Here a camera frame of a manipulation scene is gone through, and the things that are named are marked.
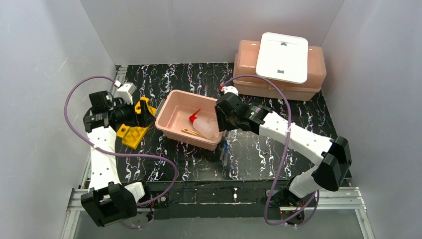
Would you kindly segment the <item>white rectangular lid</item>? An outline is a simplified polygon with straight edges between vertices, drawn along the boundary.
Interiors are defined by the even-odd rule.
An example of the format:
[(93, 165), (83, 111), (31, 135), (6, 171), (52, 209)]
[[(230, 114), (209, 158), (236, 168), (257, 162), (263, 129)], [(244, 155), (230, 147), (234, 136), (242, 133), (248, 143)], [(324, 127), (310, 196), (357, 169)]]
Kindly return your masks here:
[(263, 33), (256, 74), (267, 79), (303, 84), (308, 78), (308, 46), (303, 37)]

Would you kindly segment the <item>wooden stick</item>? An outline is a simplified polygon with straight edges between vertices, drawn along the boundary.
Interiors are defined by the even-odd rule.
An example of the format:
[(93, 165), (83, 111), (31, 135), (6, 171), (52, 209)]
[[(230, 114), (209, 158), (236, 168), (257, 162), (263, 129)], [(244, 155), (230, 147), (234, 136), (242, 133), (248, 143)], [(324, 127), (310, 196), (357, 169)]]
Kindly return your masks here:
[(189, 134), (189, 135), (193, 135), (193, 136), (204, 138), (204, 139), (209, 139), (209, 138), (205, 137), (203, 134), (196, 132), (196, 131), (193, 131), (193, 130), (190, 130), (188, 128), (182, 128), (181, 131), (183, 133), (186, 133), (186, 134)]

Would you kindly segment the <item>pink plastic bin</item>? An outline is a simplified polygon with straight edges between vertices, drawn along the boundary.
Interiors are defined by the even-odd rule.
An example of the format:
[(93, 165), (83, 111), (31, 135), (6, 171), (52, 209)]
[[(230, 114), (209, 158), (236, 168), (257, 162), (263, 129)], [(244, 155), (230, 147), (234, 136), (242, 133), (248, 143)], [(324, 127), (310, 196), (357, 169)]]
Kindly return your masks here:
[(214, 133), (212, 139), (204, 139), (183, 133), (181, 130), (188, 128), (198, 132), (189, 121), (189, 116), (199, 109), (200, 111), (196, 115), (198, 118), (217, 121), (215, 106), (215, 98), (172, 90), (157, 113), (155, 126), (169, 139), (214, 151), (222, 139), (222, 132)]

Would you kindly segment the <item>yellow test tube rack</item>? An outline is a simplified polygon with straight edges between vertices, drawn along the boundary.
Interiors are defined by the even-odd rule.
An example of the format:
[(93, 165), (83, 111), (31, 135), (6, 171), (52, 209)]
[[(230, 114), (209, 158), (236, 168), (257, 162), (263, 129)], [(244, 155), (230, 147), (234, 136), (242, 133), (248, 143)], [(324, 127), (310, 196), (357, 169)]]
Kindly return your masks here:
[(132, 149), (139, 146), (145, 134), (155, 122), (157, 113), (157, 109), (150, 105), (150, 99), (147, 97), (141, 97), (134, 108), (135, 112), (143, 117), (141, 124), (138, 123), (137, 126), (122, 124), (116, 133), (116, 136), (121, 138), (122, 144)]

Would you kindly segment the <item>white squeeze bottle red cap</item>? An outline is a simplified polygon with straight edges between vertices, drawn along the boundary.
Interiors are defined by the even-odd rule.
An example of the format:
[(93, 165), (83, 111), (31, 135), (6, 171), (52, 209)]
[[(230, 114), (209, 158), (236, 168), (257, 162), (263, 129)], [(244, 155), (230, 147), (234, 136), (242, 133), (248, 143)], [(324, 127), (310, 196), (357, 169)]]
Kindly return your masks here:
[(192, 123), (193, 128), (202, 134), (205, 138), (212, 139), (214, 137), (213, 127), (203, 118), (198, 118), (196, 116), (199, 111), (200, 109), (189, 116), (189, 121)]

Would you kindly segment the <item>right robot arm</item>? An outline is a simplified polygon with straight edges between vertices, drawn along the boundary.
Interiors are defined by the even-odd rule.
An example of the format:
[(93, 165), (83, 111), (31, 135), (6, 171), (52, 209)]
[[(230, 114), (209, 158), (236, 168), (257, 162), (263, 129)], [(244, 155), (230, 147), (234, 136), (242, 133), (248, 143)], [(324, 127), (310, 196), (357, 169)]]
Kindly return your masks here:
[(306, 157), (314, 165), (290, 180), (283, 193), (301, 199), (319, 189), (336, 192), (352, 163), (349, 142), (310, 132), (288, 122), (269, 107), (248, 105), (234, 93), (221, 95), (215, 106), (219, 131), (241, 129), (269, 137)]

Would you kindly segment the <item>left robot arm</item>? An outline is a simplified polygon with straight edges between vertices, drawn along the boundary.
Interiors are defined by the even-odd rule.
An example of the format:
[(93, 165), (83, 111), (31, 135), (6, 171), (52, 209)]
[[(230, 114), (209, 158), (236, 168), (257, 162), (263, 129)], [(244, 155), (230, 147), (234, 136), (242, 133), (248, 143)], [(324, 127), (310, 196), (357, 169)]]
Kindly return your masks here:
[(115, 141), (118, 126), (145, 126), (137, 118), (132, 90), (107, 91), (89, 95), (91, 107), (84, 116), (84, 127), (91, 147), (91, 180), (81, 204), (98, 227), (134, 217), (137, 203), (145, 196), (141, 182), (122, 186), (117, 168)]

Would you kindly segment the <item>blue capped plastic pipette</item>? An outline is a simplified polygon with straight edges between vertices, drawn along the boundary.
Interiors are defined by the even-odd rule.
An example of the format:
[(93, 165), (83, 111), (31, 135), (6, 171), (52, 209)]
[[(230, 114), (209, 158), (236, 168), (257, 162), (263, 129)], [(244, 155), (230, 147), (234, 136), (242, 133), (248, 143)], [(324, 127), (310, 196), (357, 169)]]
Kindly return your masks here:
[(221, 154), (220, 154), (220, 160), (222, 161), (222, 164), (223, 164), (224, 167), (227, 166), (228, 158), (229, 158), (229, 156), (228, 156), (228, 144), (227, 144), (227, 142), (225, 142), (223, 144), (223, 149), (221, 150)]

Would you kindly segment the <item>clear glass beaker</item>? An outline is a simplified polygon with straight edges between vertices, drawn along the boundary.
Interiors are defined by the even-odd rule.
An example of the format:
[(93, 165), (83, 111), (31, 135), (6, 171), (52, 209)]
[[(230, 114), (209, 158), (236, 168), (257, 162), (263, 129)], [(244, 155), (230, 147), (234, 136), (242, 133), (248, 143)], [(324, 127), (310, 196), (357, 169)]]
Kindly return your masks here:
[(219, 133), (219, 128), (218, 128), (218, 123), (216, 120), (209, 120), (208, 121), (210, 128), (212, 130), (213, 133), (218, 134)]

